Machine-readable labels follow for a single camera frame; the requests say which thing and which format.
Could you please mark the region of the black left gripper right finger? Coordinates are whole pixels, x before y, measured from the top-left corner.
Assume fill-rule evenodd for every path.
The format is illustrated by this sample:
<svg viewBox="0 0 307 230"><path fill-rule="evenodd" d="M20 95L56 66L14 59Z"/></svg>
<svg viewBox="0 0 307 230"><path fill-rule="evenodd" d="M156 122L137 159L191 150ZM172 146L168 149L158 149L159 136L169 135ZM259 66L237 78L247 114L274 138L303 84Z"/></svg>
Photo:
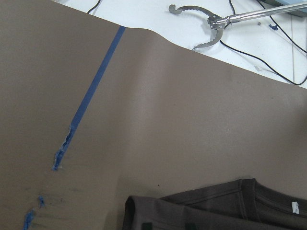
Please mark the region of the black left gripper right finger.
<svg viewBox="0 0 307 230"><path fill-rule="evenodd" d="M196 224L185 224L185 230L197 230Z"/></svg>

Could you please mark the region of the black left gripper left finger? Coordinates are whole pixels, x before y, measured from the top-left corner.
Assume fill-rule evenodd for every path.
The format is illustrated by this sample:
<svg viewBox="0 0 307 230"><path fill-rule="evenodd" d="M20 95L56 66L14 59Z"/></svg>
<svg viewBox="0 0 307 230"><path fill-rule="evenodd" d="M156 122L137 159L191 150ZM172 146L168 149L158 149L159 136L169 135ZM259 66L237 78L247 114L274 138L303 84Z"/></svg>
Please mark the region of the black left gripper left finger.
<svg viewBox="0 0 307 230"><path fill-rule="evenodd" d="M150 222L143 223L141 230L152 230L152 224Z"/></svg>

